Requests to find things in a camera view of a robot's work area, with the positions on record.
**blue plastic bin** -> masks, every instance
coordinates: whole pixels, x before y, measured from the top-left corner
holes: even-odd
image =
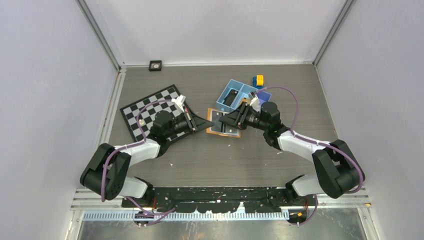
[[[228,95],[228,93],[232,89],[238,91],[238,93],[235,96],[235,99],[232,102],[232,104],[230,106],[227,106],[224,104],[224,100],[225,100],[225,97]],[[224,91],[222,91],[218,100],[216,101],[216,108],[221,111],[232,112],[237,109],[237,107],[239,106],[243,98],[249,98],[249,93],[256,92],[256,91],[257,89],[254,88],[253,86],[231,79],[226,85],[226,87],[224,88]],[[260,104],[268,102],[271,99],[271,96],[272,94],[266,91],[261,91],[261,92],[258,92],[257,94]]]

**wall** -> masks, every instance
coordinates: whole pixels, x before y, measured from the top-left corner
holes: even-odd
[[[116,72],[75,1],[0,9],[0,238],[58,240]]]
[[[127,65],[311,62],[343,3],[87,0]]]
[[[318,66],[388,240],[422,239],[423,1],[358,0]]]

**blue object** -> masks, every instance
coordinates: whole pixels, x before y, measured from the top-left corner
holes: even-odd
[[[232,104],[230,106],[227,106],[224,104],[225,97],[230,93],[232,89],[238,91],[238,93],[237,96],[235,96],[235,99]],[[219,96],[218,100],[216,101],[216,108],[224,112],[232,112],[237,109],[243,98],[248,99],[249,93],[256,92],[256,90],[257,89],[252,86],[231,79],[224,88],[224,91],[222,91],[221,96]],[[272,94],[266,91],[261,91],[257,93],[257,97],[259,98],[260,104],[268,102],[271,99],[271,96]]]
[[[254,77],[253,77],[252,85],[253,85],[253,87],[254,87],[254,88],[261,89],[261,88],[263,88],[264,86],[258,86],[258,85],[257,85],[257,78],[258,78],[257,76],[254,76]]]

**chessboard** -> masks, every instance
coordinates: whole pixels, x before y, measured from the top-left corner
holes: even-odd
[[[162,90],[152,93],[149,96],[146,96],[121,108],[120,112],[126,123],[129,133],[131,134],[132,139],[135,142],[139,142],[143,139],[142,131],[139,129],[139,126],[136,123],[136,117],[137,114],[139,114],[140,110],[144,108],[144,106],[158,100],[175,99],[179,95],[180,91],[178,91],[175,84],[172,84]],[[144,112],[141,113],[139,117],[139,119],[143,120],[141,128],[145,132],[146,136],[148,136],[150,133],[150,128],[153,126],[153,121],[155,120],[156,113],[162,110],[172,113],[174,117],[180,115],[180,112],[177,110],[177,107],[175,107],[175,104],[173,102],[161,102],[158,104],[154,104],[153,106],[149,106]],[[168,139],[173,143],[189,134],[190,133],[188,131],[185,131],[175,134],[169,137]]]

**small black square device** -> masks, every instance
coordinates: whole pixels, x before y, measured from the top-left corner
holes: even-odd
[[[162,70],[162,60],[150,61],[148,65],[148,70],[150,72],[159,72]]]

